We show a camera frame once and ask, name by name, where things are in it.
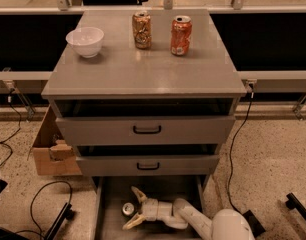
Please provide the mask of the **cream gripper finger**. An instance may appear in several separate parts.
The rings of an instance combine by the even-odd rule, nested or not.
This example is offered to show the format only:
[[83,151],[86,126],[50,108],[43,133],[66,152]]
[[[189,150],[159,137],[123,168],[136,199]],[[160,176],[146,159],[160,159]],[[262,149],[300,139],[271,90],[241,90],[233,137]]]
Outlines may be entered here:
[[126,224],[123,225],[123,230],[129,230],[133,227],[140,225],[146,220],[143,214],[136,213]]
[[132,192],[135,194],[137,200],[139,203],[143,203],[147,200],[147,196],[137,187],[132,186],[131,187]]

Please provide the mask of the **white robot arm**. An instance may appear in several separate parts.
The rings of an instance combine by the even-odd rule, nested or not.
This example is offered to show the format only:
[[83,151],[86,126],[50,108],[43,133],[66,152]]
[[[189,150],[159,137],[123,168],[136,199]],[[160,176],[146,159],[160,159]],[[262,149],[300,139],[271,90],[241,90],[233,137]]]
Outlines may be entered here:
[[123,230],[132,229],[144,221],[162,221],[175,229],[184,230],[191,226],[202,240],[255,240],[248,221],[232,209],[222,209],[210,219],[183,198],[170,203],[149,198],[135,186],[131,190],[140,210],[123,225]]

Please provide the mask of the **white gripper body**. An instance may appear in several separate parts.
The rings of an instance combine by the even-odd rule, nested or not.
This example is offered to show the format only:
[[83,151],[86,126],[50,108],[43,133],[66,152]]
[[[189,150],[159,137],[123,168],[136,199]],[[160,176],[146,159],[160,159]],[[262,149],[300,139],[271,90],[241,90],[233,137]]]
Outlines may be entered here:
[[142,202],[141,213],[144,221],[156,221],[158,215],[158,203],[157,199],[148,198]]

